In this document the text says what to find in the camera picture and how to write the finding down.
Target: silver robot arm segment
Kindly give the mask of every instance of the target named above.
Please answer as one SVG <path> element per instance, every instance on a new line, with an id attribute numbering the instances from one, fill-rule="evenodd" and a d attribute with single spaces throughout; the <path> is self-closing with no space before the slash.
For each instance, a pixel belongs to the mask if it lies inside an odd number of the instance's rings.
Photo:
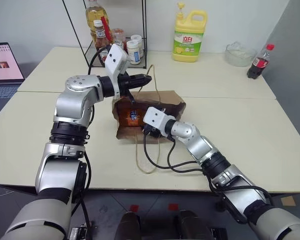
<path id="1" fill-rule="evenodd" d="M 72 203 L 85 188 L 87 164 L 80 159 L 90 137 L 93 105 L 112 96 L 131 99 L 129 89 L 151 81 L 144 74 L 129 76 L 128 63 L 127 54 L 114 44 L 105 61 L 108 76 L 77 75 L 66 80 L 35 178 L 38 199 L 21 209 L 2 240 L 67 239 Z"/>
<path id="2" fill-rule="evenodd" d="M 267 204 L 264 194 L 256 189 L 222 189 L 255 186 L 234 164 L 191 123 L 176 121 L 173 116 L 149 107 L 143 121 L 168 138 L 182 142 L 220 191 L 222 199 L 241 224 L 248 223 L 261 240 L 300 240 L 300 219 L 291 213 Z"/>

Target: brown paper bag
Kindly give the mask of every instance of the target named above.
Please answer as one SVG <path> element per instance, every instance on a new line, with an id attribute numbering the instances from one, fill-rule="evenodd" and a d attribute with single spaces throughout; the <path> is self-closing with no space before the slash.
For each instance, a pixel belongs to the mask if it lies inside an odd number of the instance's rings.
<path id="1" fill-rule="evenodd" d="M 165 109 L 167 115 L 172 115 L 177 120 L 180 119 L 186 108 L 186 103 L 175 91 L 140 91 L 131 92 L 131 94 L 135 99 L 134 104 L 131 104 L 127 97 L 112 101 L 112 114 L 118 122 L 117 139 L 128 139 L 133 143 L 137 139 L 137 143 L 141 144 L 143 142 L 143 118 L 149 107 Z M 138 119 L 129 122 L 127 118 L 130 117 L 129 114 L 132 113 L 131 115 L 133 115 L 134 109 L 138 110 Z M 164 137 L 160 141 L 164 142 L 168 140 Z M 157 144 L 158 139 L 149 136 L 146 142 L 147 144 Z"/>

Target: laptop screen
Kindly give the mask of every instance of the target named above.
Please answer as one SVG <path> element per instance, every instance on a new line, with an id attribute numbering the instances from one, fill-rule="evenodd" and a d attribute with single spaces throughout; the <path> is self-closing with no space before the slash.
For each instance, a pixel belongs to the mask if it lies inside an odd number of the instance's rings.
<path id="1" fill-rule="evenodd" d="M 24 77 L 6 42 L 0 43 L 0 83 L 22 82 Z"/>

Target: white table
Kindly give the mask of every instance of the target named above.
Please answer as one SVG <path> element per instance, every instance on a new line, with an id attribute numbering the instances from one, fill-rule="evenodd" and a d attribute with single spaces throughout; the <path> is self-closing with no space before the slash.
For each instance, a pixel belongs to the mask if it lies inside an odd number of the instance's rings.
<path id="1" fill-rule="evenodd" d="M 149 51 L 148 67 L 155 65 L 155 76 L 160 91 L 174 90 L 181 97 L 275 99 L 262 76 L 246 77 L 247 67 L 235 67 L 224 60 L 223 53 L 203 53 L 197 62 L 178 62 L 171 52 Z M 85 75 L 87 63 L 80 48 L 55 47 L 42 60 L 25 82 L 20 92 L 61 93 L 65 81 L 74 75 Z M 128 68 L 130 75 L 145 74 L 146 69 Z M 102 67 L 94 67 L 91 74 L 105 76 Z M 153 91 L 154 81 L 144 87 Z"/>
<path id="2" fill-rule="evenodd" d="M 58 93 L 17 92 L 0 113 L 0 184 L 34 186 L 45 143 L 53 125 Z M 300 136 L 275 99 L 184 97 L 184 121 L 194 123 L 227 159 L 256 185 L 270 192 L 300 192 Z M 199 173 L 180 175 L 157 169 L 138 170 L 135 145 L 116 139 L 117 123 L 111 98 L 95 105 L 86 151 L 91 161 L 93 189 L 208 191 Z M 156 157 L 156 145 L 148 146 Z M 161 145 L 166 164 L 170 143 Z M 139 160 L 149 167 L 138 146 Z M 171 160 L 191 160 L 177 144 Z"/>

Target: floor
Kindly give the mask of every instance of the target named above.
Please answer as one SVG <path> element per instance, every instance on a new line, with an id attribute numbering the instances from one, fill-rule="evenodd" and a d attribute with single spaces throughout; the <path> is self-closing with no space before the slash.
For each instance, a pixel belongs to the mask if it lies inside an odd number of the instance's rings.
<path id="1" fill-rule="evenodd" d="M 283 206 L 282 194 L 274 197 L 277 207 L 284 208 L 300 218 L 300 193 L 293 194 L 295 206 Z M 19 210 L 35 197 L 29 194 L 0 188 L 0 237 Z M 132 192 L 93 190 L 85 197 L 91 221 L 95 222 L 94 239 L 111 240 L 126 211 L 134 211 L 140 216 L 142 239 L 159 240 L 176 238 L 173 217 L 177 210 L 187 209 L 204 219 L 210 227 L 226 228 L 229 240 L 257 240 L 247 225 L 237 224 L 228 212 L 217 212 L 214 208 L 219 199 L 199 192 Z M 71 218 L 71 227 L 84 223 L 81 208 Z"/>

